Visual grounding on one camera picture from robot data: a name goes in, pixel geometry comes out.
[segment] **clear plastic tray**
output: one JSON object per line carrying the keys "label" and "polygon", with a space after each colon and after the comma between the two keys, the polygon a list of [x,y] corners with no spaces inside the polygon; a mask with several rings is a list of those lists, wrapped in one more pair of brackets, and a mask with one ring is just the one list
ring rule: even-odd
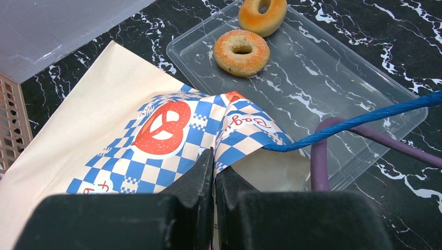
{"label": "clear plastic tray", "polygon": [[[416,98],[290,7],[281,27],[266,38],[271,57],[264,70],[251,78],[226,73],[213,59],[212,46],[222,34],[239,29],[241,4],[228,5],[167,46],[167,55],[198,90],[240,92],[295,140],[314,133],[328,117],[352,118]],[[400,140],[426,116],[426,109],[418,109],[367,126]],[[388,150],[350,132],[333,136],[328,140],[330,187],[344,189]]]}

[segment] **plain bagel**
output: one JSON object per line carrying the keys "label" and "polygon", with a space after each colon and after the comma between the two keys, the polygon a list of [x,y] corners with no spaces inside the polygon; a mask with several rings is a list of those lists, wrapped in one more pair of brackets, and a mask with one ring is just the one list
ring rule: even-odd
{"label": "plain bagel", "polygon": [[[261,14],[260,9],[268,7]],[[287,0],[245,0],[239,8],[239,25],[242,29],[266,37],[275,32],[287,13]]]}
{"label": "plain bagel", "polygon": [[259,35],[246,30],[232,30],[216,40],[213,57],[225,71],[239,77],[250,77],[267,65],[270,49]]}

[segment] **purple rod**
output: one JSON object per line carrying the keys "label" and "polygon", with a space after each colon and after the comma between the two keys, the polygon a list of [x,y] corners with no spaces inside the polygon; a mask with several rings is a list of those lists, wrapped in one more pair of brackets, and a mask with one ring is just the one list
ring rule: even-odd
{"label": "purple rod", "polygon": [[[328,118],[319,124],[319,126],[316,128],[316,132],[333,126],[342,121],[345,121],[345,119],[339,117]],[[405,155],[408,155],[414,159],[442,169],[441,158],[393,140],[392,138],[383,135],[373,129],[367,128],[364,125],[351,128],[349,129],[349,131],[375,141],[381,145],[387,146]],[[312,145],[310,171],[312,178],[312,191],[329,191],[330,184],[328,182],[327,171],[327,139],[324,139]]]}

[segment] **marble surface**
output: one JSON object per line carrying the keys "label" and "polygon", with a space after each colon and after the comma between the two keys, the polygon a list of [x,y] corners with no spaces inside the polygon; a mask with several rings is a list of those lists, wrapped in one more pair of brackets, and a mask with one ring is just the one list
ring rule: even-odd
{"label": "marble surface", "polygon": [[[416,95],[442,89],[442,1],[289,0],[289,5]],[[115,40],[189,84],[166,46],[230,0],[158,0],[22,85],[35,134]],[[402,141],[442,157],[442,108]],[[389,151],[347,187],[373,201],[395,249],[441,249],[442,172]]]}

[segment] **beige perforated basket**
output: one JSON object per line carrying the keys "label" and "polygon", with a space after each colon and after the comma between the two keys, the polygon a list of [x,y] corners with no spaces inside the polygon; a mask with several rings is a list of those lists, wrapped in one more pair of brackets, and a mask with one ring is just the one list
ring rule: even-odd
{"label": "beige perforated basket", "polygon": [[32,140],[20,85],[0,74],[0,179]]}

